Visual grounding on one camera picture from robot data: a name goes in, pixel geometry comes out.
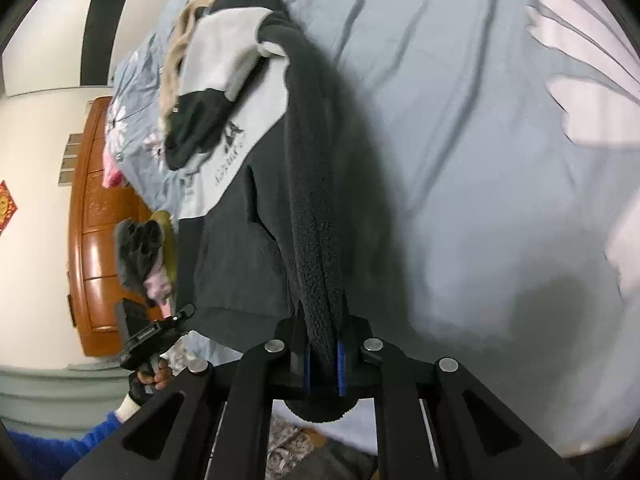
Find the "blue sleeve forearm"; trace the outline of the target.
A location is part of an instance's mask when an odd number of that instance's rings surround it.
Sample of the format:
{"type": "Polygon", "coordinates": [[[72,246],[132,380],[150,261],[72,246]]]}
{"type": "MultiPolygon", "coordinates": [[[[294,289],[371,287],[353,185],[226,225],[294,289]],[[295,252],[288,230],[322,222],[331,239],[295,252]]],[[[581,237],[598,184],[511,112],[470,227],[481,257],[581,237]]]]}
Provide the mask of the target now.
{"type": "Polygon", "coordinates": [[[122,423],[111,412],[81,439],[47,439],[12,430],[8,436],[37,479],[61,479],[120,426],[122,423]]]}

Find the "person's left hand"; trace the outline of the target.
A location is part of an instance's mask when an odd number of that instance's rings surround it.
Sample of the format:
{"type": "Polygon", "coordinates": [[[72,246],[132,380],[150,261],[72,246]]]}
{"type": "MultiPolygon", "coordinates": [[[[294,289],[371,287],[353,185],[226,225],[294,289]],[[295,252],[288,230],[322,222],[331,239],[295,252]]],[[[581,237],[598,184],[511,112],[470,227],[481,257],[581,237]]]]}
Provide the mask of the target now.
{"type": "Polygon", "coordinates": [[[172,370],[164,359],[157,361],[151,373],[145,370],[137,371],[137,378],[143,387],[151,392],[157,392],[166,388],[171,383],[173,377],[172,370]]]}

